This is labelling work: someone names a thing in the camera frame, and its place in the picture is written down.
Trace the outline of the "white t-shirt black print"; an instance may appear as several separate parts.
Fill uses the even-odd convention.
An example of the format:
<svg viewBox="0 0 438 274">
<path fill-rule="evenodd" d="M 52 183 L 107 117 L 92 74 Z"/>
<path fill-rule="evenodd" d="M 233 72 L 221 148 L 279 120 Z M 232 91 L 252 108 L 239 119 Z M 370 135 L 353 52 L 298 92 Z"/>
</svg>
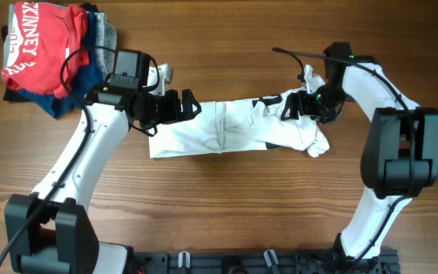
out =
<svg viewBox="0 0 438 274">
<path fill-rule="evenodd" d="M 287 98 L 301 90 L 279 95 L 201 104 L 196 118 L 159 125 L 149 138 L 151 158 L 220 154 L 235 151 L 292 148 L 316 158 L 330 149 L 317 122 L 308 116 L 281 119 Z"/>
</svg>

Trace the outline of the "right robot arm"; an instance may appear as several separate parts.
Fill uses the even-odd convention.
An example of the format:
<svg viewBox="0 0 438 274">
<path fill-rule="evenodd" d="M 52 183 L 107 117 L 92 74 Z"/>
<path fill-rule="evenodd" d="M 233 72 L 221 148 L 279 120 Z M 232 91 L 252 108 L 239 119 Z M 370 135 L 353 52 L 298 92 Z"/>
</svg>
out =
<svg viewBox="0 0 438 274">
<path fill-rule="evenodd" d="M 383 74 L 372 56 L 356 56 L 348 42 L 319 55 L 327 82 L 288 96 L 281 119 L 335 121 L 346 102 L 360 106 L 370 130 L 360 159 L 363 195 L 349 225 L 319 260 L 325 272 L 388 272 L 381 244 L 400 211 L 438 176 L 438 109 L 420 107 Z"/>
</svg>

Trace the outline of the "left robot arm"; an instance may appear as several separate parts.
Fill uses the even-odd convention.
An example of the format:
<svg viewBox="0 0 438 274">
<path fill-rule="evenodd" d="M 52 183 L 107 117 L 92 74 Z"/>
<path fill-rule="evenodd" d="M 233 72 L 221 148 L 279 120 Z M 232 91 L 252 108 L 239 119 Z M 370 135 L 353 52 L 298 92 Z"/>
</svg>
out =
<svg viewBox="0 0 438 274">
<path fill-rule="evenodd" d="M 27 196 L 5 206 L 2 259 L 17 273 L 141 273 L 130 246 L 99 241 L 88 217 L 95 186 L 131 129 L 146 136 L 160 124 L 194 119 L 202 108 L 189 89 L 166 90 L 169 77 L 136 50 L 114 52 L 105 80 L 78 98 L 81 121 L 52 170 Z M 149 82 L 149 72 L 157 72 Z"/>
</svg>

